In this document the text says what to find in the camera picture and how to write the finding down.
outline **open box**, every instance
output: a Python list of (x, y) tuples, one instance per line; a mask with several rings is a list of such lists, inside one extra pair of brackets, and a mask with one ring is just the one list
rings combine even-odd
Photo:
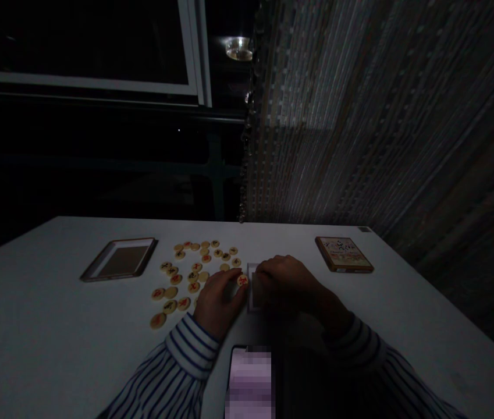
[(157, 244), (158, 241), (153, 237), (109, 242), (80, 279), (95, 282), (140, 276)]
[(247, 264), (247, 277), (250, 281), (248, 290), (248, 310), (249, 312), (260, 311), (266, 303), (266, 294), (262, 288), (262, 284), (257, 278), (257, 266), (259, 264)]

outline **blurred screen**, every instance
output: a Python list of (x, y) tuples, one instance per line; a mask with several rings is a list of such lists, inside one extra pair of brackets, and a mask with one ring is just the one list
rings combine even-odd
[(268, 349), (262, 347), (247, 352), (245, 347), (233, 348), (225, 418), (275, 418), (272, 354)]

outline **sleeve cuff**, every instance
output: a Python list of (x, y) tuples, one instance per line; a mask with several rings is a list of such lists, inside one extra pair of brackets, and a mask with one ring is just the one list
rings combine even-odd
[(340, 369), (347, 375), (375, 370), (385, 361), (386, 345), (381, 337), (359, 317), (353, 320), (339, 337), (323, 334), (322, 338)]
[(165, 345), (177, 363), (192, 377), (208, 379), (219, 343), (189, 313), (169, 332)]

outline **small box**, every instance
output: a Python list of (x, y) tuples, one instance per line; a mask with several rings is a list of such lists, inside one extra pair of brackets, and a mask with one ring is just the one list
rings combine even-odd
[(250, 282), (248, 287), (248, 311), (250, 313), (260, 311), (268, 299), (257, 278), (257, 266), (256, 263), (247, 264), (247, 277)]
[(95, 282), (140, 276), (157, 243), (153, 237), (109, 242), (80, 279), (84, 282)]
[(317, 237), (315, 242), (331, 272), (370, 274), (375, 270), (347, 237)]

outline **ceiling light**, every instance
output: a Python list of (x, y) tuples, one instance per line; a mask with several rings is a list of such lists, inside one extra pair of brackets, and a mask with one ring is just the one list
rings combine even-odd
[(225, 53), (229, 58), (237, 61), (251, 61), (253, 52), (248, 48), (249, 38), (229, 38), (225, 44)]

